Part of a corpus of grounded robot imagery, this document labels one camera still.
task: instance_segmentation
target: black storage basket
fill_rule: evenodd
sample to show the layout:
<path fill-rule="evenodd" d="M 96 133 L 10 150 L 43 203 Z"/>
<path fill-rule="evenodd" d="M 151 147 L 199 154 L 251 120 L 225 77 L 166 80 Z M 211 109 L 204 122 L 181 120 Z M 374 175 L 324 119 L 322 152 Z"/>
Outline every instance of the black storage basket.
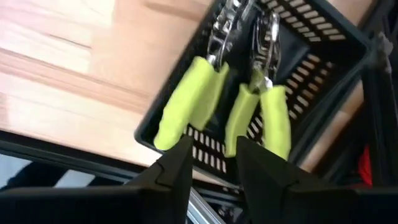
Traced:
<path fill-rule="evenodd" d="M 162 110 L 194 56 L 206 55 L 211 25 L 223 4 L 224 1 L 216 0 L 199 25 L 137 129 L 136 139 L 139 143 L 156 150 L 153 140 L 159 128 Z M 335 91 L 341 91 L 342 86 L 352 81 L 366 63 L 369 41 L 325 0 L 263 0 L 258 4 L 271 8 L 281 16 L 282 61 L 279 73 L 284 78 L 278 84 L 284 85 L 286 89 L 294 153 L 301 150 L 295 147 L 297 142 L 313 142 L 312 133 L 316 130 L 311 129 L 311 124 L 323 122 L 323 113 L 317 116 L 317 111 L 322 110 L 321 102 L 333 100 L 330 96 L 336 95 Z M 245 69 L 240 63 L 244 61 L 242 58 L 248 58 L 247 50 L 243 50 L 239 58 L 228 59 L 231 72 L 221 94 L 219 104 L 222 106 L 216 109 L 210 124 L 203 132 L 191 126 L 185 131 L 185 134 L 195 139 L 195 168 L 232 184 L 238 184 L 239 180 L 235 160 L 226 159 L 223 155 L 224 126 L 238 94 L 239 82 L 247 82 L 247 78 L 236 78 L 237 71 L 242 73 Z M 248 138 L 261 143 L 261 127 L 262 119 L 258 108 L 249 125 Z"/>

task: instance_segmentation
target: wooden surface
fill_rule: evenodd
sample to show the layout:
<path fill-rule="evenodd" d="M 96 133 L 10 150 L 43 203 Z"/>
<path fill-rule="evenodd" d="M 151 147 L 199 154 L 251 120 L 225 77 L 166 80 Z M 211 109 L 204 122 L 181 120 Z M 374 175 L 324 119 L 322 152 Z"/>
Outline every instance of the wooden surface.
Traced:
<path fill-rule="evenodd" d="M 0 0 L 0 128 L 149 166 L 133 132 L 210 2 Z"/>

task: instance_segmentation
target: red object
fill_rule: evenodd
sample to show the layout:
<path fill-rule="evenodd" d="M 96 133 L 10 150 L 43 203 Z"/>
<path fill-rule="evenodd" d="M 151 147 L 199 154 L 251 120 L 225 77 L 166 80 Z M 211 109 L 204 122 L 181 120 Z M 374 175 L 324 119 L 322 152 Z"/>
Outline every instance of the red object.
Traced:
<path fill-rule="evenodd" d="M 372 186 L 372 170 L 371 158 L 369 156 L 369 146 L 365 146 L 365 150 L 358 162 L 358 173 L 364 180 L 365 184 Z"/>

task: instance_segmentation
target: black metal frame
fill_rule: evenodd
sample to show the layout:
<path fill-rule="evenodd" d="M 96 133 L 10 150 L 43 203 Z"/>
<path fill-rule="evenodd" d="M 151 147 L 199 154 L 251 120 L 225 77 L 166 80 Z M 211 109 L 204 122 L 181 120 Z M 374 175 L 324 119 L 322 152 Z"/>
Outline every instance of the black metal frame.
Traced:
<path fill-rule="evenodd" d="M 147 169 L 137 164 L 6 131 L 0 131 L 0 154 L 44 162 L 121 182 L 127 182 Z M 199 180 L 193 181 L 193 187 L 211 203 L 227 207 L 243 206 L 244 196 L 240 190 Z"/>

